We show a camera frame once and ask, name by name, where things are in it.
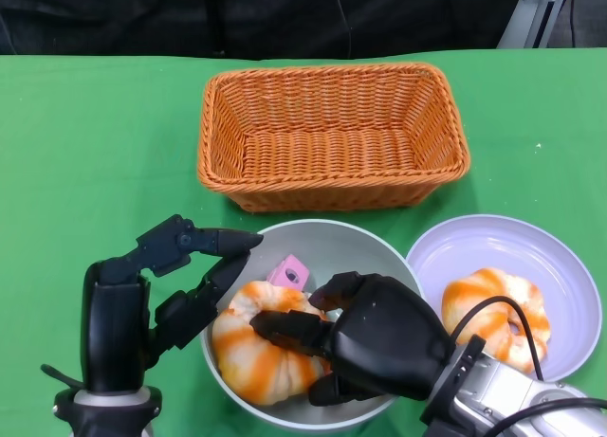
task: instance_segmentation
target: bowl rim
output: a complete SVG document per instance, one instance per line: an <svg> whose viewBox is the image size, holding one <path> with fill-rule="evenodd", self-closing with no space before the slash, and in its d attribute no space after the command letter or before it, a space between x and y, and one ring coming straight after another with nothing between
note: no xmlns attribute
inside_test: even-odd
<svg viewBox="0 0 607 437"><path fill-rule="evenodd" d="M395 254L397 256L397 258L403 263L403 265L409 270L409 272L411 273L411 275L413 276L413 278L415 280L415 284L417 285L417 290L418 290L419 295L421 296L421 298L423 300L426 300L426 297L424 296L424 292L421 288L421 285L419 284L419 280L417 279L417 275L415 274L413 269L409 266L409 264L407 263L405 258L396 249L394 249L392 246L390 246L386 241L382 240L380 237L378 237L374 233L372 233L368 230L365 230L364 228L353 226L352 224L347 224L347 223L340 222L340 221L333 221L331 219L297 219L297 220L282 222L280 224L275 224L273 226L263 228L263 229L259 230L259 233L264 234L264 233L267 233L276 228L291 226L291 225L295 225L295 224L304 224L304 223L331 224L331 225L342 226L342 227L346 227L346 228L352 228L352 229L359 231L367 236L370 236L374 240L380 242L382 245L387 247L388 250L390 250L393 254ZM211 360L211 354L210 354L210 350L209 350L209 347L207 344L208 329L209 329L209 327L205 328L202 331L202 333L200 334L200 342L202 345L202 352L204 354L205 360L207 361L207 366L209 367L209 370L211 371L213 377L215 377L215 380L217 380L217 383L219 383L219 385L221 386L223 391L229 397L231 397L234 400L234 402L236 402L236 404L238 404L240 407L242 407L246 411L252 413L253 415L255 415L273 425L277 425L282 428L289 428L289 429L294 429L294 430L305 430L305 431L340 430L343 428L353 427L355 425L358 425L360 423L363 423L363 422L375 417L376 415L379 415L380 413L382 413L383 411L388 409L391 405L393 405L393 403L396 401L395 396L391 396L391 395L387 394L386 395L387 400L383 404L378 406L377 408L375 408L371 411L368 411L368 412L362 414L361 416L358 416L351 420L340 421L338 423L331 423L331 424L325 424L325 425L308 425L308 424L303 424L303 423L294 423L291 421L286 421L286 420L282 420L280 418L276 418L272 415L269 415L267 413L264 413L256 408L254 408L248 402L241 399L234 391L231 390L231 388L228 385L226 385L226 382L224 382L223 378L221 378L221 375L219 374L219 370L214 367L212 360Z"/></svg>
<svg viewBox="0 0 607 437"><path fill-rule="evenodd" d="M446 221L443 221L443 222L441 222L439 224L436 224L435 226L432 226L432 227L428 228L419 238L417 238L417 240L415 241L414 245L411 246L411 249L409 249L409 252L407 253L407 265L410 268L413 268L409 264L409 259L412 257L412 254L415 252L415 250L417 249L417 247L420 246L420 245L422 245L422 243L424 242L424 240L427 237L429 237L432 234L432 232L434 232L434 231L442 228L443 226L448 226L448 225L456 223L458 221L468 220L468 219L479 219L479 220L501 219L501 220L507 221L509 223L519 224L521 226L528 227L528 228L530 228L530 229L532 229L534 231L537 231L542 236L550 239L551 241L555 242L558 246L560 246L561 248L563 248L564 251L567 252L567 254L570 255L571 258L581 268L581 270L583 271L584 275L588 279L589 284L592 286L592 289L593 289L594 295L595 295L595 299L596 299L596 304L597 304L596 311L597 311L597 315L598 315L597 333L594 336L593 342L590 345L589 350L584 354L584 356L582 356L579 359L579 361L573 367L569 368L569 370L565 371L559 377L546 378L545 380L546 381L556 382L556 381L562 380L562 379L568 377L569 375L572 375L573 373L575 373L577 370L579 370L579 368L581 368L584 365L584 363L586 361L588 361L588 359L590 358L590 356L594 353L595 349L597 348L598 340L600 339L600 335L601 335L601 332L602 332L601 330L602 330L602 324L603 324L603 310L602 310L602 303L601 303L601 300L600 300L600 294L598 292L597 284L595 283L595 280L592 277L592 274L590 274L590 271L588 270L588 268L586 267L586 265L584 264L584 262L578 257L578 255L573 250L571 250L571 248L568 245L566 245L563 241L561 241L556 236L552 235L551 233L548 233L543 228L539 228L537 226L534 226L533 224L529 224L528 222L522 221L521 219L516 219L514 217L502 216L500 214L467 214L465 216L452 217L451 219L447 219ZM421 282L418 282L417 285L419 286L419 288L423 288L423 284Z"/></svg>

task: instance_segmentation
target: basket rim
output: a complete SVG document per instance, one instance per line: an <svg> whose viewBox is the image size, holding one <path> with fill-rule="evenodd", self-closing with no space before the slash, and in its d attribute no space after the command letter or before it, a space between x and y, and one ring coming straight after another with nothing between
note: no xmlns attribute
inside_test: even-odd
<svg viewBox="0 0 607 437"><path fill-rule="evenodd" d="M268 74L275 75L301 73L302 70L309 70L316 74L322 73L352 73L385 71L386 69L403 70L411 69L415 71L427 71L437 79L440 97L443 102L449 106L448 131L449 137L453 142L453 149L456 154L455 163L448 167L428 170L388 170L380 172L360 173L307 173L291 176L263 176L252 178L226 178L218 175L212 169L211 148L212 128L214 120L214 104L209 103L214 100L219 83L224 80L241 78L246 75ZM270 67L270 68L248 68L236 69L221 72L213 76L205 87L202 103L202 116L200 122L198 160L197 170L199 180L214 191L280 191L284 189L319 189L331 187L369 187L376 185L404 185L404 184L442 184L455 180L469 170L470 155L469 147L464 136L463 126L459 110L455 105L451 86L445 74L433 64L421 62L407 63L369 63L369 64L321 64L321 65L294 65L288 67Z"/></svg>

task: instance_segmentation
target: robotic hand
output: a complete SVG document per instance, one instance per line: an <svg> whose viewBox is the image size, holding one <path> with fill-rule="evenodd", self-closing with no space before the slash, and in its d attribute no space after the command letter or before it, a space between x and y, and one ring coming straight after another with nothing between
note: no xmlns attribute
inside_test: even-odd
<svg viewBox="0 0 607 437"><path fill-rule="evenodd" d="M183 349L215 317L215 304L247 264L262 235L244 231L196 228L173 216L140 236L138 247L123 257L92 264L83 289L81 364L83 382L50 366L43 372L69 388L55 397L53 411L72 427L75 437L151 436L150 421L160 414L160 391L143 386L147 369L165 351ZM164 276L200 252L223 257L200 284L177 291L155 314L149 329L150 283L141 276L149 268Z"/></svg>
<svg viewBox="0 0 607 437"><path fill-rule="evenodd" d="M308 392L312 405L386 393L427 400L426 437L607 436L598 409L606 401L510 368L485 355L479 337L455 349L431 307L393 278L338 274L310 303L343 312L333 323L265 311L251 325L278 346L331 362L332 373Z"/></svg>

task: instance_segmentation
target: plate rim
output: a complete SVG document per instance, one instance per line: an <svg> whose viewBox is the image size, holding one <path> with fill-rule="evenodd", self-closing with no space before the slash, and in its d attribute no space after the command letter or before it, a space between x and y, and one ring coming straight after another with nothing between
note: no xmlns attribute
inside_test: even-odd
<svg viewBox="0 0 607 437"><path fill-rule="evenodd" d="M520 219L516 219L514 217L501 216L499 214L467 214L467 215L464 215L464 216L452 217L451 219L447 219L446 221L443 221L441 223L436 224L435 226L432 226L432 227L428 228L424 233L421 234L421 236L419 236L419 238L417 238L415 240L414 244L409 249L409 252L407 252L407 256L405 257L405 260L407 261L407 264L409 265L409 267L411 269L415 270L414 264L411 262L412 252L414 252L414 250L417 248L417 246L420 245L427 236L429 236L433 231L436 231L436 230L440 229L443 226L452 224L452 223L457 222L457 221L465 220L465 219L479 219L479 220L483 220L483 219L485 219L485 220L500 219L500 220L508 221L510 223L520 224L522 226L527 226L528 228L531 228L531 229L539 232L541 235L547 237L548 239L552 240L553 242L556 242L558 245L560 245L562 248L564 248L564 250L581 267L581 269L584 272L586 278L590 281L590 284L592 285L592 288L593 288L594 293L595 293L596 306L597 306L597 309L598 309L598 327L597 327L597 332L596 332L596 334L594 336L594 339L593 339L593 342L591 344L590 350L587 352L587 354L585 356L582 357L582 359L578 363L576 363L573 366L573 368L565 371L565 373L562 374L558 378L546 379L546 381L559 381L559 380L562 380L562 379L568 377L569 375L575 373L579 368L581 368L584 365L584 363L588 360L588 358L590 358L590 356L595 352L595 349L597 348L598 340L600 339L600 335L602 333L603 309L602 309L602 303L601 303L601 300L600 300L600 294L599 294L598 289L597 289L597 284L595 283L595 280L592 277L592 274L590 274L590 271L588 270L588 268L586 267L586 265L584 264L584 262L578 257L578 255L573 250L571 250L571 248L568 245L566 245L563 241L561 241L556 236L548 233L543 228L539 228L537 226L534 226L533 224L529 224L528 222L522 221ZM418 285L419 285L420 289L424 288L423 283L419 282Z"/></svg>

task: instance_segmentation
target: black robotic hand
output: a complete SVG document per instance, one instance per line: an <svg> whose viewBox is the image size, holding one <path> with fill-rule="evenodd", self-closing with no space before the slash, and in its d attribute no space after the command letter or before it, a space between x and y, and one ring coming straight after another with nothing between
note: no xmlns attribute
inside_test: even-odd
<svg viewBox="0 0 607 437"><path fill-rule="evenodd" d="M216 304L243 271L263 235L197 228L176 214L137 238L126 255L95 262L84 276L81 329L83 381L43 365L68 389L55 396L54 413L75 437L133 437L160 414L162 395L144 387L144 374L167 350L183 349L215 317ZM154 312L149 328L149 269L160 277L185 266L190 254L221 257L190 291L178 290Z"/></svg>
<svg viewBox="0 0 607 437"><path fill-rule="evenodd" d="M449 335L431 307L394 278L356 272L335 275L311 297L337 321L297 311L265 311L251 325L275 345L326 358L332 373L308 392L328 406L395 394L425 400L449 357Z"/></svg>

